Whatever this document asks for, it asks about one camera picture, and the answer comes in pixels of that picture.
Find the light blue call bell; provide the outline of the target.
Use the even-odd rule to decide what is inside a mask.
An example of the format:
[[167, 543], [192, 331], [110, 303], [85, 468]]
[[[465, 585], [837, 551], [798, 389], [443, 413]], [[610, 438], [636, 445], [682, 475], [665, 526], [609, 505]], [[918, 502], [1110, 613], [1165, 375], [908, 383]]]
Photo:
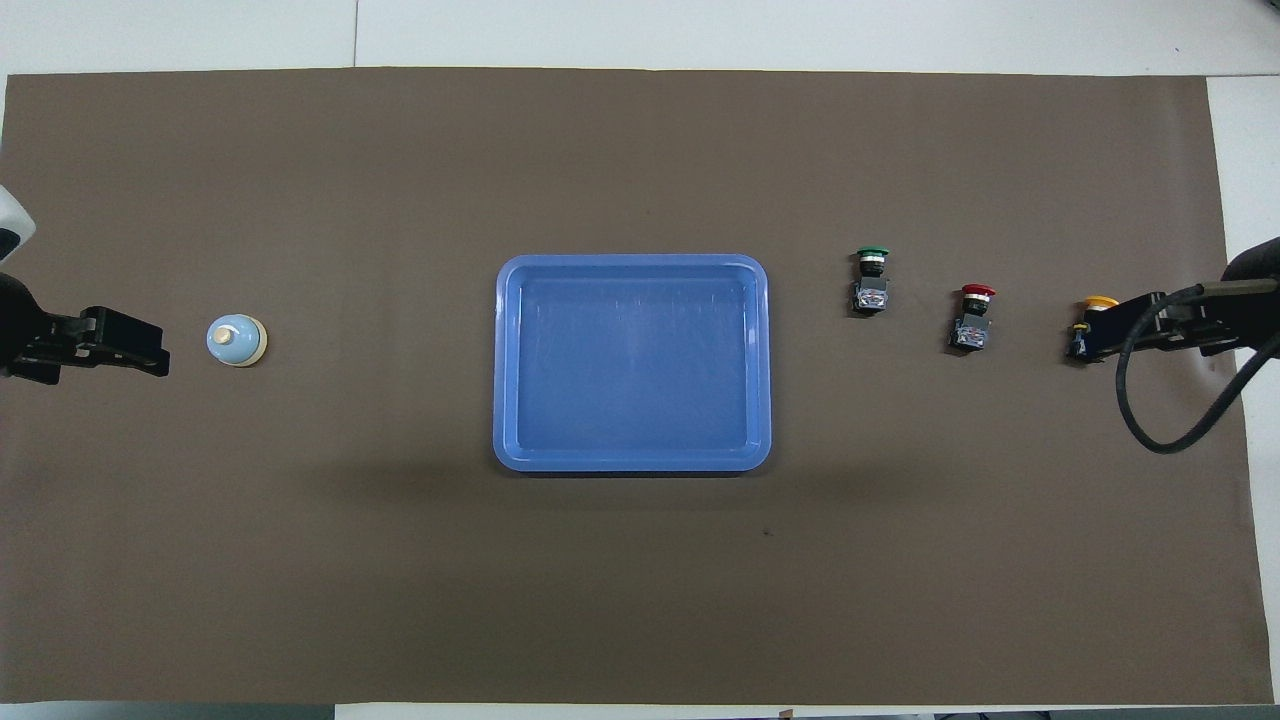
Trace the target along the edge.
[[227, 366], [252, 366], [265, 356], [268, 346], [265, 325], [247, 314], [219, 316], [206, 332], [207, 352]]

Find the brown table mat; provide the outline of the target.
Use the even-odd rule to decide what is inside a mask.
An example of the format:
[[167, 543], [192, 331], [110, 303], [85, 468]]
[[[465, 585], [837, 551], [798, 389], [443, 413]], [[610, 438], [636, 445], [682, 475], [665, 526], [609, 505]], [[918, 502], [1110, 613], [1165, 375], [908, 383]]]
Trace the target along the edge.
[[[1202, 78], [18, 76], [0, 183], [38, 225], [6, 272], [172, 352], [0, 380], [0, 702], [1272, 698], [1240, 410], [1160, 457], [1062, 355], [1082, 296], [1222, 272]], [[503, 468], [535, 252], [756, 259], [769, 457]], [[237, 313], [247, 368], [206, 350]]]

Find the red push button switch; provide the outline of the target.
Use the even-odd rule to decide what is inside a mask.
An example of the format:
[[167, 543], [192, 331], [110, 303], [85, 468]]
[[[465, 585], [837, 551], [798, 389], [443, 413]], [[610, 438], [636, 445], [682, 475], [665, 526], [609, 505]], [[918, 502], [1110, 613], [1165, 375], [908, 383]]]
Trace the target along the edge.
[[948, 336], [951, 350], [970, 354], [987, 347], [991, 328], [987, 313], [996, 295], [993, 287], [983, 283], [969, 283], [960, 288], [960, 310]]

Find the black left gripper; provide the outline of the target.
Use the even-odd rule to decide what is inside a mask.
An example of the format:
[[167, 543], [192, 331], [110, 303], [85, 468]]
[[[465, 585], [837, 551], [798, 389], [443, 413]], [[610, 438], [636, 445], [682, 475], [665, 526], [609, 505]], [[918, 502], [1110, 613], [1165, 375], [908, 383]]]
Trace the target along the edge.
[[[90, 347], [79, 346], [81, 334]], [[170, 363], [161, 328], [104, 306], [79, 316], [47, 313], [23, 283], [0, 272], [0, 375], [54, 386], [63, 366], [118, 366], [168, 377]]]

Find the yellow push button switch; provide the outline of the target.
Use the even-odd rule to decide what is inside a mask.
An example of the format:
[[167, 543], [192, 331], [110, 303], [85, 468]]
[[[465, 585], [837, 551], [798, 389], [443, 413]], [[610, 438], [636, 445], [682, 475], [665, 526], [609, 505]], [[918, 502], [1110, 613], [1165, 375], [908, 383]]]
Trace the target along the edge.
[[1065, 357], [1073, 363], [1100, 363], [1114, 354], [1115, 316], [1107, 313], [1119, 305], [1116, 299], [1091, 295], [1082, 300], [1082, 310], [1069, 329]]

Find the blue plastic tray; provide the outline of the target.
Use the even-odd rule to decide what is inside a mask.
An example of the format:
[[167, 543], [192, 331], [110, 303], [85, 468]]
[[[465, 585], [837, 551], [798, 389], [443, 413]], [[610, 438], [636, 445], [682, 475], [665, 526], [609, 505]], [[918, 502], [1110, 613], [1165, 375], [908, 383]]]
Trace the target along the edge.
[[527, 474], [753, 471], [769, 279], [742, 254], [529, 254], [495, 278], [492, 446]]

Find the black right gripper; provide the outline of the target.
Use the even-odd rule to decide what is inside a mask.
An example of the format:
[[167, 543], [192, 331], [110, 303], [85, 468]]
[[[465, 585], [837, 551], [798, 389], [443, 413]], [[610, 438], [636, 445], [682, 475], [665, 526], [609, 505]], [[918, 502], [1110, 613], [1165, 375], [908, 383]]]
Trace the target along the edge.
[[[1161, 316], [1170, 336], [1139, 334], [1130, 351], [1196, 348], [1210, 357], [1236, 348], [1260, 350], [1280, 333], [1280, 237], [1233, 259], [1219, 281], [1199, 283], [1196, 295], [1170, 302]], [[1133, 327], [1165, 292], [1148, 292], [1100, 313], [1102, 327]], [[1103, 363], [1126, 347], [1121, 334], [1085, 333], [1085, 363]]]

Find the green push button switch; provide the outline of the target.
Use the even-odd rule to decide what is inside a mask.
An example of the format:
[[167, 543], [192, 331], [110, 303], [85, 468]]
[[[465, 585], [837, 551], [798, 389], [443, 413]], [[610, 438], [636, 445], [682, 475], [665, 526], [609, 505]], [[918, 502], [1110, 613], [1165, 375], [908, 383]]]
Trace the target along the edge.
[[855, 255], [858, 278], [852, 284], [851, 310], [863, 316], [872, 316], [888, 306], [890, 286], [884, 278], [884, 264], [890, 250], [883, 246], [863, 246]]

